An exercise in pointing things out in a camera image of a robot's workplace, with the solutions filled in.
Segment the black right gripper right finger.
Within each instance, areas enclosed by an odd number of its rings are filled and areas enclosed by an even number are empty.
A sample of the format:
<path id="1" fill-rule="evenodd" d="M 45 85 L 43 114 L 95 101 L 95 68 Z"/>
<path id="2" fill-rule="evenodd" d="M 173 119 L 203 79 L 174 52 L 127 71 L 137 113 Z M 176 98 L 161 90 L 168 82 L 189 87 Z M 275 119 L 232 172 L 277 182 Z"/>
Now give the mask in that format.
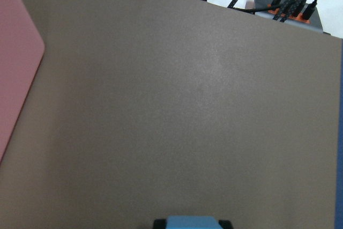
<path id="1" fill-rule="evenodd" d="M 233 225 L 230 220 L 219 220 L 218 223 L 222 229 L 233 229 Z"/>

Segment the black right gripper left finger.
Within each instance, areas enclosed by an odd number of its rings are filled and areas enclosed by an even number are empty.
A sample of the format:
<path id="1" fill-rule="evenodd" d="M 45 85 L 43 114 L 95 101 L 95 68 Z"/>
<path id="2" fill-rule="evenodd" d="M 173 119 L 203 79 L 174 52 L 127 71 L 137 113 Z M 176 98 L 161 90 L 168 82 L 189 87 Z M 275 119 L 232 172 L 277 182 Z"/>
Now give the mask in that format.
<path id="1" fill-rule="evenodd" d="M 156 219 L 153 221 L 153 229 L 166 229 L 167 220 L 166 219 Z"/>

